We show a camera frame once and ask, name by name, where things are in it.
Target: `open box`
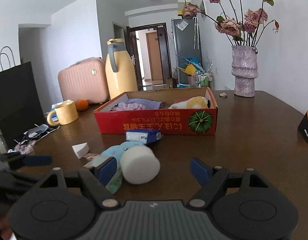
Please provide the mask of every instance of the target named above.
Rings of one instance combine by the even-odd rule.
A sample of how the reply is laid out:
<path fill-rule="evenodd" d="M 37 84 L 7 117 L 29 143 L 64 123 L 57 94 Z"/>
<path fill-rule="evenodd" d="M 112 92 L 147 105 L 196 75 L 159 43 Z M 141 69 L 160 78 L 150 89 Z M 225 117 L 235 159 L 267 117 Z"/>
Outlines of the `open box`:
<path fill-rule="evenodd" d="M 158 109 L 110 111 L 120 102 L 142 98 L 174 104 L 178 99 L 205 97 L 211 107 L 207 109 Z M 181 88 L 152 91 L 125 92 L 94 111 L 102 134 L 124 134 L 130 129 L 159 129 L 163 134 L 214 135 L 218 107 L 210 88 Z"/>

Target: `wooden table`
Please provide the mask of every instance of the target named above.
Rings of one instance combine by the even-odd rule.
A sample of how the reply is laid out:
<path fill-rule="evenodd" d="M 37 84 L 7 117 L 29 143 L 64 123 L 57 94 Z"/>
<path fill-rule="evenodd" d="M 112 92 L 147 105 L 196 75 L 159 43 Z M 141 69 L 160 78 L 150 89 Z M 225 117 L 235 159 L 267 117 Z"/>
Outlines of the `wooden table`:
<path fill-rule="evenodd" d="M 144 185 L 123 182 L 115 194 L 126 199 L 183 199 L 188 201 L 199 189 L 190 174 L 190 160 L 199 157 L 205 163 L 243 172 L 253 167 L 266 176 L 297 206 L 300 222 L 293 240 L 308 240 L 308 144 L 297 127 L 303 115 L 277 98 L 257 91 L 254 98 L 242 98 L 226 91 L 219 98 L 215 136 L 164 136 L 152 146 L 161 163 L 158 176 Z M 75 171 L 87 161 L 78 160 L 71 146 L 87 142 L 90 152 L 101 153 L 125 141 L 124 135 L 101 135 L 93 110 L 81 113 L 79 119 L 46 136 L 35 145 L 35 154 L 51 155 L 52 166 L 22 168 L 21 171 L 43 175 L 52 167 L 64 172 Z"/>

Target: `rose stem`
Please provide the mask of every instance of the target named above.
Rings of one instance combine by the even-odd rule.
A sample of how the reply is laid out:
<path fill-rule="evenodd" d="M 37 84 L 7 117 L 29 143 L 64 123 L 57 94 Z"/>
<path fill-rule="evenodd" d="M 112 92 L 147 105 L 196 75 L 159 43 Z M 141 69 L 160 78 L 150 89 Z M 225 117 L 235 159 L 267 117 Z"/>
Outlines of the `rose stem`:
<path fill-rule="evenodd" d="M 223 6 L 221 5 L 221 2 L 219 1 L 218 3 L 220 4 L 220 6 L 221 6 L 221 8 L 222 8 L 222 10 L 223 10 L 223 13 L 224 13 L 225 18 L 227 19 L 226 13 L 225 13 L 225 11 L 224 11 Z"/>
<path fill-rule="evenodd" d="M 236 17 L 236 23 L 238 24 L 238 18 L 237 18 L 237 15 L 236 15 L 236 11 L 235 11 L 235 9 L 234 9 L 234 6 L 233 6 L 233 4 L 232 4 L 232 0 L 230 0 L 230 3 L 231 3 L 231 6 L 232 6 L 232 8 L 233 8 L 235 17 Z"/>
<path fill-rule="evenodd" d="M 219 26 L 220 24 L 215 21 L 212 17 L 208 16 L 207 14 L 203 13 L 203 12 L 200 12 L 201 14 L 204 14 L 206 17 L 209 17 L 209 19 L 213 20 L 214 22 L 216 22 Z M 234 46 L 233 42 L 230 40 L 229 36 L 227 35 L 227 38 L 229 39 L 230 43 L 232 44 L 232 46 Z"/>
<path fill-rule="evenodd" d="M 243 25 L 243 35 L 244 35 L 244 41 L 243 41 L 243 45 L 245 45 L 245 31 L 244 31 L 244 20 L 243 20 L 243 7 L 241 6 L 241 23 Z"/>
<path fill-rule="evenodd" d="M 226 13 L 225 13 L 225 11 L 224 11 L 223 6 L 221 5 L 221 2 L 219 1 L 218 3 L 220 4 L 220 6 L 221 6 L 221 8 L 222 8 L 222 10 L 223 10 L 223 13 L 224 13 L 225 18 L 227 19 Z"/>
<path fill-rule="evenodd" d="M 264 8 L 264 0 L 262 2 L 262 10 L 260 11 L 260 15 L 259 15 L 259 18 L 258 18 L 257 29 L 256 29 L 255 35 L 253 37 L 253 40 L 252 40 L 252 46 L 253 46 L 253 41 L 256 41 L 257 31 L 258 31 L 258 28 L 259 28 L 259 21 L 260 21 L 260 18 L 262 17 L 263 8 Z"/>
<path fill-rule="evenodd" d="M 258 43 L 259 39 L 261 38 L 261 36 L 262 36 L 262 34 L 263 34 L 263 31 L 264 31 L 264 30 L 265 30 L 265 28 L 267 27 L 267 25 L 269 25 L 269 24 L 270 24 L 270 23 L 272 23 L 273 21 L 275 21 L 275 20 L 272 20 L 271 22 L 269 22 L 268 24 L 266 24 L 266 25 L 264 26 L 264 28 L 263 28 L 262 32 L 260 33 L 260 36 L 258 37 L 258 40 L 257 40 L 257 42 L 255 43 L 255 45 L 254 45 L 254 46 L 256 46 L 256 45 L 257 45 L 257 43 Z"/>

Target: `light blue plush toy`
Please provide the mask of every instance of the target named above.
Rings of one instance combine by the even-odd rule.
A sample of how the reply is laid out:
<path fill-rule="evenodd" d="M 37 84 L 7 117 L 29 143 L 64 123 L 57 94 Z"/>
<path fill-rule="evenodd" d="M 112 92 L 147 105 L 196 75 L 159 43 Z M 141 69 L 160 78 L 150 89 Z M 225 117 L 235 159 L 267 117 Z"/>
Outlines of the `light blue plush toy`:
<path fill-rule="evenodd" d="M 92 161 L 87 163 L 85 166 L 93 166 L 97 167 L 103 162 L 105 162 L 108 157 L 114 157 L 117 161 L 117 170 L 113 178 L 108 182 L 106 185 L 106 189 L 111 192 L 111 194 L 114 194 L 118 191 L 118 189 L 122 185 L 123 175 L 122 175 L 122 169 L 119 164 L 119 161 L 121 160 L 122 155 L 126 150 L 129 148 L 132 148 L 135 145 L 144 145 L 144 143 L 141 142 L 134 142 L 134 141 L 126 141 L 123 142 L 121 145 L 114 145 L 102 152 L 99 156 L 94 157 Z"/>

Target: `refrigerator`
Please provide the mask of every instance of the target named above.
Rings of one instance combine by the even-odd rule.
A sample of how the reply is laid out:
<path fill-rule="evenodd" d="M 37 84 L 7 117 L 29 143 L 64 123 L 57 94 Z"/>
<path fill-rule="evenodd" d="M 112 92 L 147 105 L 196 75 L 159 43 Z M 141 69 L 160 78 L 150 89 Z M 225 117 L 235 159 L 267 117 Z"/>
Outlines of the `refrigerator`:
<path fill-rule="evenodd" d="M 187 61 L 182 57 L 195 57 L 198 59 L 199 63 L 202 65 L 202 54 L 201 54 L 201 44 L 199 45 L 199 49 L 194 49 L 194 22 L 195 20 L 187 20 L 187 27 L 184 30 L 180 30 L 176 25 L 181 22 L 182 19 L 173 19 L 172 20 L 172 29 L 173 29 L 173 38 L 174 38 L 174 46 L 175 46 L 175 56 L 176 56 L 176 65 L 177 67 L 182 66 Z M 178 75 L 178 83 L 180 84 L 188 84 L 187 75 L 177 70 Z"/>

